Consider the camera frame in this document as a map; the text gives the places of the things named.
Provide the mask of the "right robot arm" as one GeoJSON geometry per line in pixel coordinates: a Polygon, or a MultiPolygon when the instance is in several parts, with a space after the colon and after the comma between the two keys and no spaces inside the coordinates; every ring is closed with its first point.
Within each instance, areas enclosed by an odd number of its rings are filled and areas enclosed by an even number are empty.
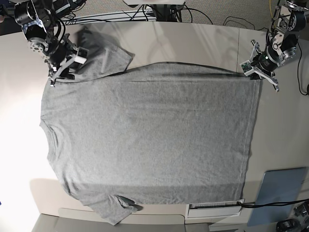
{"type": "Polygon", "coordinates": [[[21,26],[29,48],[48,66],[51,86],[57,79],[74,80],[79,48],[69,40],[61,19],[70,13],[68,0],[24,0],[14,4],[14,19],[21,26]]]}

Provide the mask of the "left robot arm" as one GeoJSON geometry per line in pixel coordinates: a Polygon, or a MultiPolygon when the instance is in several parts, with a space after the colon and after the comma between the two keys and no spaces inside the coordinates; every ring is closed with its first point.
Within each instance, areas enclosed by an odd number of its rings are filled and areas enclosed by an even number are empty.
{"type": "Polygon", "coordinates": [[[274,71],[295,55],[299,34],[307,24],[308,12],[306,0],[286,0],[282,4],[277,3],[267,29],[264,51],[261,51],[258,42],[251,40],[251,56],[240,64],[245,76],[251,80],[266,79],[276,92],[279,91],[274,71]]]}

